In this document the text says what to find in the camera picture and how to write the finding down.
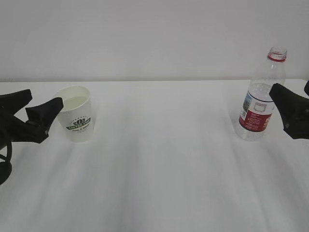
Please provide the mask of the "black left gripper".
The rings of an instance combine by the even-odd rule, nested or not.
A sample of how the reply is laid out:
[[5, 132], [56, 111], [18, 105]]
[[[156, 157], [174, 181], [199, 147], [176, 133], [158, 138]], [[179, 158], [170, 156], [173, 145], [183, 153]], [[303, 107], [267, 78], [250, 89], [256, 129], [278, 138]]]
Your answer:
[[49, 129], [63, 108], [63, 100], [56, 97], [50, 101], [26, 108], [27, 121], [16, 114], [32, 100], [30, 89], [0, 96], [0, 147], [7, 142], [42, 143], [49, 137]]

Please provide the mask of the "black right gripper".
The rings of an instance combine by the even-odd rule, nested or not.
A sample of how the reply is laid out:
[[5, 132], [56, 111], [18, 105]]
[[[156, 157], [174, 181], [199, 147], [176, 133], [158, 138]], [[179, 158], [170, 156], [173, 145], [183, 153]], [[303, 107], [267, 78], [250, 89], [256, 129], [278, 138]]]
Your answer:
[[[309, 96], [309, 81], [304, 92]], [[283, 123], [283, 130], [293, 139], [309, 138], [309, 100], [281, 84], [274, 84], [269, 93]]]

